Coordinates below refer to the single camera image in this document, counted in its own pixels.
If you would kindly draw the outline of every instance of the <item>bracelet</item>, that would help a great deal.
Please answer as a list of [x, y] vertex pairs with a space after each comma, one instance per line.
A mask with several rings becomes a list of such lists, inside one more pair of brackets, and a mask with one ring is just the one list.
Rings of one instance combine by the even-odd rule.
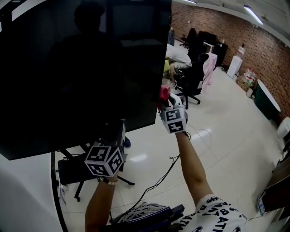
[[100, 177], [100, 180], [108, 185], [117, 185], [117, 183], [119, 182], [118, 180], [116, 181], [109, 181], [106, 178]]

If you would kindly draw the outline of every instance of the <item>white tiled floor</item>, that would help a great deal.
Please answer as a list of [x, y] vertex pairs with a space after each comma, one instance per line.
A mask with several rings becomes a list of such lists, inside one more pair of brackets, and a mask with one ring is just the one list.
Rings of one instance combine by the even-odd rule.
[[[281, 159], [282, 142], [276, 128], [256, 108], [254, 102], [224, 72], [216, 69], [213, 84], [199, 96], [199, 106], [190, 103], [187, 131], [192, 136], [201, 162], [206, 169], [213, 192], [239, 208], [248, 218], [258, 216], [256, 197], [263, 191], [271, 171]], [[170, 156], [177, 156], [174, 135], [169, 135], [159, 117], [156, 123], [127, 133], [132, 147], [124, 172], [120, 176], [136, 183], [130, 187], [120, 182], [113, 200], [113, 216], [129, 209], [143, 191], [154, 185], [171, 165]], [[80, 193], [81, 202], [73, 198], [78, 184], [71, 184], [62, 203], [69, 231], [84, 231], [84, 213], [97, 186], [96, 180], [86, 181]], [[180, 160], [164, 182], [148, 192], [144, 200], [168, 206], [183, 204], [185, 213], [195, 209], [182, 176]], [[248, 222], [251, 231], [263, 232], [274, 213]]]

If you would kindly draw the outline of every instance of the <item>ceiling light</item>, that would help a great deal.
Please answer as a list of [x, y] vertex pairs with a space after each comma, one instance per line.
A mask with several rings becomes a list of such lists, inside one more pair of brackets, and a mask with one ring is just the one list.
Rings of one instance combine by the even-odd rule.
[[247, 5], [244, 8], [257, 20], [260, 24], [263, 24], [262, 21], [258, 18], [258, 16], [254, 13], [254, 11]]
[[196, 1], [191, 1], [191, 0], [185, 0], [185, 1], [188, 1], [188, 2], [196, 4]]

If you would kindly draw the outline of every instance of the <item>shoe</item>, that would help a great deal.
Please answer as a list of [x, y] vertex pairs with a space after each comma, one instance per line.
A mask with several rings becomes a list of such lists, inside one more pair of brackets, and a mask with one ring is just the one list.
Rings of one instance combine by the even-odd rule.
[[130, 142], [130, 140], [127, 137], [125, 137], [125, 141], [123, 142], [123, 146], [125, 148], [130, 148], [131, 147], [131, 142]]

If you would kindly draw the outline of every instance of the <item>black monitor screen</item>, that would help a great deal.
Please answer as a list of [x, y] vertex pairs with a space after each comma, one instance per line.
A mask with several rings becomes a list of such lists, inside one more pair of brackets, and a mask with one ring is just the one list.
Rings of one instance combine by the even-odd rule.
[[47, 0], [2, 22], [0, 153], [88, 143], [119, 119], [154, 124], [170, 14], [171, 0]]

